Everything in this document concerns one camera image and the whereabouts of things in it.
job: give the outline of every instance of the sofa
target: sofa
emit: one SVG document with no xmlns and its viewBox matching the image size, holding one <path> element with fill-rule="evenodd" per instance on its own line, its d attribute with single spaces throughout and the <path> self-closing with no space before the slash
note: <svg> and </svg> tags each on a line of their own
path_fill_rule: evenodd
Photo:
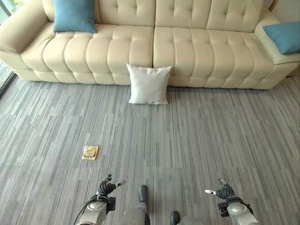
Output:
<svg viewBox="0 0 300 225">
<path fill-rule="evenodd" d="M 263 30 L 263 0 L 95 0 L 97 33 L 53 32 L 53 0 L 0 26 L 0 59 L 29 81 L 129 85 L 126 63 L 173 65 L 168 85 L 270 89 L 299 65 Z"/>
</svg>

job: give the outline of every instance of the wall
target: wall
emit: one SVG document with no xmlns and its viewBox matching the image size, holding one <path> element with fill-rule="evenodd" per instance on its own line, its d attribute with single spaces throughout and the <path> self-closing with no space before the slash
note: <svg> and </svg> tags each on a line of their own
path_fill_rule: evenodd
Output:
<svg viewBox="0 0 300 225">
<path fill-rule="evenodd" d="M 280 21 L 300 21 L 300 0 L 278 0 L 272 13 Z"/>
<path fill-rule="evenodd" d="M 4 12 L 4 10 L 0 7 L 0 24 L 3 23 L 8 18 L 8 15 Z"/>
</svg>

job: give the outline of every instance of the blue throw pillow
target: blue throw pillow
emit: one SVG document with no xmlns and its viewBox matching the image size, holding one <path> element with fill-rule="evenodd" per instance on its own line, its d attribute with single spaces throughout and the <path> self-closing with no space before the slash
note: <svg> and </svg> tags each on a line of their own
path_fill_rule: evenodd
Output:
<svg viewBox="0 0 300 225">
<path fill-rule="evenodd" d="M 263 29 L 282 55 L 300 52 L 300 21 L 268 25 Z"/>
<path fill-rule="evenodd" d="M 54 32 L 97 32 L 94 24 L 94 0 L 54 0 L 54 9 Z"/>
</svg>

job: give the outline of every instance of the carpet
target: carpet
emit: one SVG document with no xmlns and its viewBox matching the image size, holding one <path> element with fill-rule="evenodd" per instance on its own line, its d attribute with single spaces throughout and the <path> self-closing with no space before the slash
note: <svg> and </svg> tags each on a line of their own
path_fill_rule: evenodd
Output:
<svg viewBox="0 0 300 225">
<path fill-rule="evenodd" d="M 226 179 L 266 225 L 300 218 L 300 81 L 271 90 L 169 87 L 169 105 L 130 105 L 130 87 L 28 82 L 0 98 L 0 224 L 65 225 L 109 173 L 117 225 L 149 187 L 154 225 L 178 210 L 229 225 L 204 189 Z M 100 146 L 82 161 L 86 145 Z"/>
<path fill-rule="evenodd" d="M 6 88 L 12 77 L 14 76 L 14 72 L 0 60 L 0 95 L 3 90 Z"/>
</svg>

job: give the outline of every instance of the tufted cushion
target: tufted cushion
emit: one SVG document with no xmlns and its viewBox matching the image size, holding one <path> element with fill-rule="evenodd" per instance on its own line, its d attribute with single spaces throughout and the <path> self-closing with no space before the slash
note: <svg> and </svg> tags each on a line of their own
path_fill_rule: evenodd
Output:
<svg viewBox="0 0 300 225">
<path fill-rule="evenodd" d="M 154 68 L 174 65 L 169 85 L 269 89 L 298 63 L 274 65 L 254 33 L 156 27 Z"/>
<path fill-rule="evenodd" d="M 263 0 L 157 0 L 155 26 L 253 32 Z"/>
<path fill-rule="evenodd" d="M 253 32 L 263 0 L 212 0 L 206 29 Z"/>
<path fill-rule="evenodd" d="M 49 22 L 13 69 L 28 80 L 129 85 L 127 62 L 152 66 L 153 28 L 95 26 L 95 34 L 55 34 Z"/>
<path fill-rule="evenodd" d="M 156 0 L 155 26 L 205 29 L 211 0 Z"/>
<path fill-rule="evenodd" d="M 54 22 L 53 0 L 41 0 Z M 154 27 L 155 0 L 94 0 L 95 23 Z"/>
</svg>

